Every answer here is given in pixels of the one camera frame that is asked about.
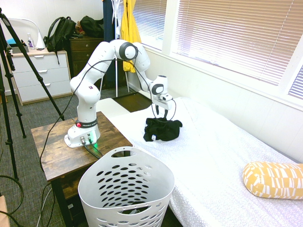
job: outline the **white wall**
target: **white wall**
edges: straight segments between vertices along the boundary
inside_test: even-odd
[[[2,13],[7,17],[23,17],[33,20],[39,27],[42,37],[47,36],[48,29],[58,17],[70,16],[75,22],[84,16],[96,20],[103,18],[102,0],[0,0]],[[27,40],[29,32],[36,43],[37,31],[35,26],[26,21],[10,20],[19,39]],[[5,38],[11,38],[8,30],[1,21]],[[4,79],[5,90],[9,91],[7,79]]]
[[[161,54],[147,53],[146,75],[165,75],[169,90],[192,98],[232,121],[259,140],[303,162],[303,112],[237,85],[206,75]],[[129,82],[138,86],[135,75]]]

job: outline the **window blinds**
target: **window blinds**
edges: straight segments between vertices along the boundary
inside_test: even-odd
[[[174,52],[277,85],[302,15],[303,0],[180,0]]]
[[[288,94],[303,99],[303,66]]]
[[[123,11],[124,5],[122,0],[118,9],[120,22]],[[143,44],[162,50],[165,12],[166,0],[136,1],[134,6],[134,18]]]

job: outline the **white dresser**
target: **white dresser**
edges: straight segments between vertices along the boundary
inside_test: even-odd
[[[28,53],[31,61],[43,77],[43,82],[52,97],[63,97],[71,94],[70,69],[66,51],[59,51],[59,63],[54,52],[30,50]],[[30,68],[22,53],[13,54],[15,71],[14,81],[18,89],[21,104],[47,100],[48,96]]]

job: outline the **bottle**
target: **bottle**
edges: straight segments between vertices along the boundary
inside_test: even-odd
[[[35,44],[34,44],[32,37],[30,36],[30,33],[27,34],[27,43],[28,43],[29,49],[31,49],[31,50],[35,49]]]

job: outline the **black backpack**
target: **black backpack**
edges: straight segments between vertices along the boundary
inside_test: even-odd
[[[103,38],[104,37],[104,24],[103,19],[94,20],[91,17],[85,16],[80,21],[82,29],[85,31],[85,34],[94,37],[94,38]]]
[[[50,37],[54,25],[59,21],[54,34]],[[59,17],[57,18],[48,30],[47,37],[44,37],[44,42],[49,52],[55,52],[58,58],[57,52],[64,49],[69,41],[69,38],[76,30],[76,23],[72,21],[71,17]]]

